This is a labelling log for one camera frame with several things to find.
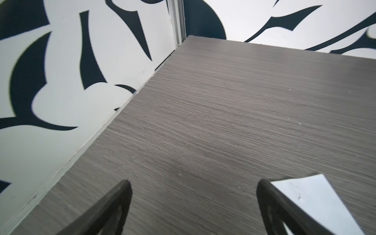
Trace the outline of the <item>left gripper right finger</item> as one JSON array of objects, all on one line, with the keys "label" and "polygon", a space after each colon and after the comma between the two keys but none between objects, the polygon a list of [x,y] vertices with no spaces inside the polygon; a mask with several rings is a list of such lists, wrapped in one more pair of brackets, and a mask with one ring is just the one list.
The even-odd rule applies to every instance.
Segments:
[{"label": "left gripper right finger", "polygon": [[321,224],[299,208],[269,180],[257,185],[257,200],[267,234],[286,235],[285,225],[294,235],[331,235]]}]

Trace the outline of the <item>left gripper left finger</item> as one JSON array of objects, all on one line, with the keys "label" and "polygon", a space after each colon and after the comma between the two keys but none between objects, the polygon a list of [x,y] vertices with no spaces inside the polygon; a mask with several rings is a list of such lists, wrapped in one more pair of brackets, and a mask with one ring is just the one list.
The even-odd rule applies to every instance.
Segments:
[{"label": "left gripper left finger", "polygon": [[132,200],[131,183],[120,181],[59,235],[121,235]]}]

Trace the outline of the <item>white sticker sheet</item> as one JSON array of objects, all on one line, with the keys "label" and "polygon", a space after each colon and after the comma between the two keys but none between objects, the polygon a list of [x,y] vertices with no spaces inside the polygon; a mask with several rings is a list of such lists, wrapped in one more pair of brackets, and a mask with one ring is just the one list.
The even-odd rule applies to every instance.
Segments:
[{"label": "white sticker sheet", "polygon": [[333,234],[364,234],[325,175],[273,181],[271,184]]}]

